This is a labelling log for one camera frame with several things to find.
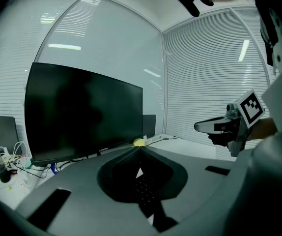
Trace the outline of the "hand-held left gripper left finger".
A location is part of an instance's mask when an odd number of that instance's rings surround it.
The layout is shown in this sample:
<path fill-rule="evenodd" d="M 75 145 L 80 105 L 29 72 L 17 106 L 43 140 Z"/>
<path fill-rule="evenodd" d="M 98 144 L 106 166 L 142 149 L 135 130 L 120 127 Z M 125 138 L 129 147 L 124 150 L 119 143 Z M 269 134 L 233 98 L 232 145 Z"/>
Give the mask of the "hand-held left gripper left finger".
<path fill-rule="evenodd" d="M 57 189 L 71 192 L 47 231 L 56 236 L 154 236 L 156 230 L 138 204 L 114 201 L 100 188 L 97 173 L 106 162 L 128 152 L 114 150 L 69 165 L 31 191 L 16 211 L 25 219 Z"/>

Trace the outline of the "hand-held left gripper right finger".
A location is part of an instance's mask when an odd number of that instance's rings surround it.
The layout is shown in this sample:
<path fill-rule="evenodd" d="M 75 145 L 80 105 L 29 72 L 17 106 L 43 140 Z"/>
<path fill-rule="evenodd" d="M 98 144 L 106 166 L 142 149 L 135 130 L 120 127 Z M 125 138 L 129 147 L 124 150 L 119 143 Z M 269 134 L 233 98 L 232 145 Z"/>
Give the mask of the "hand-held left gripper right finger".
<path fill-rule="evenodd" d="M 233 199 L 225 194 L 226 177 L 206 170 L 208 166 L 232 169 L 232 161 L 205 159 L 143 147 L 147 153 L 160 161 L 176 163 L 187 171 L 188 179 L 173 199 L 162 201 L 164 211 L 177 220 L 177 225 L 167 233 L 223 233 L 229 206 Z"/>

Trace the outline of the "person's right forearm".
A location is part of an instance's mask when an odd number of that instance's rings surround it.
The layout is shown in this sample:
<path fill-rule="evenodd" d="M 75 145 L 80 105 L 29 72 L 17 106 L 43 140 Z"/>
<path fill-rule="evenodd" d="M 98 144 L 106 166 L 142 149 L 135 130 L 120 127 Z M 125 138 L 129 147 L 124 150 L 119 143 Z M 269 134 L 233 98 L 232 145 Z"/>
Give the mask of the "person's right forearm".
<path fill-rule="evenodd" d="M 277 132 L 277 127 L 272 118 L 262 118 L 252 126 L 247 141 L 264 140 L 269 136 L 275 135 Z"/>

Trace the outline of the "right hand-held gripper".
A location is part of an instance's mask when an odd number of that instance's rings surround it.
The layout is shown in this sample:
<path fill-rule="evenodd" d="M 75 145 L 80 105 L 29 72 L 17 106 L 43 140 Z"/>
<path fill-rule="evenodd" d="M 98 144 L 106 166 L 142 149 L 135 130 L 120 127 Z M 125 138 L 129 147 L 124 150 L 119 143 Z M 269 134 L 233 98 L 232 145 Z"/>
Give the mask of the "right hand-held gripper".
<path fill-rule="evenodd" d="M 235 102 L 226 107 L 226 117 L 216 117 L 196 122 L 194 129 L 197 132 L 207 133 L 214 145 L 227 147 L 232 157 L 237 157 L 244 150 L 246 140 L 253 125 L 265 114 L 257 94 L 253 89 L 246 92 Z M 222 133 L 222 127 L 234 122 L 236 131 Z"/>

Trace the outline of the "black curved monitor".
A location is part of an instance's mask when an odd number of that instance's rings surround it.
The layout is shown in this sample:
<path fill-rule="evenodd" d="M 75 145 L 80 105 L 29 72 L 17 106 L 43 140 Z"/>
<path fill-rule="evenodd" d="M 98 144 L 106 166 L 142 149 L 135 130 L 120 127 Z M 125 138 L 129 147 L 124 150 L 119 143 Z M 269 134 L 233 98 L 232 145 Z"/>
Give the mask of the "black curved monitor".
<path fill-rule="evenodd" d="M 141 138 L 143 89 L 91 71 L 35 62 L 24 114 L 32 164 L 54 164 Z"/>

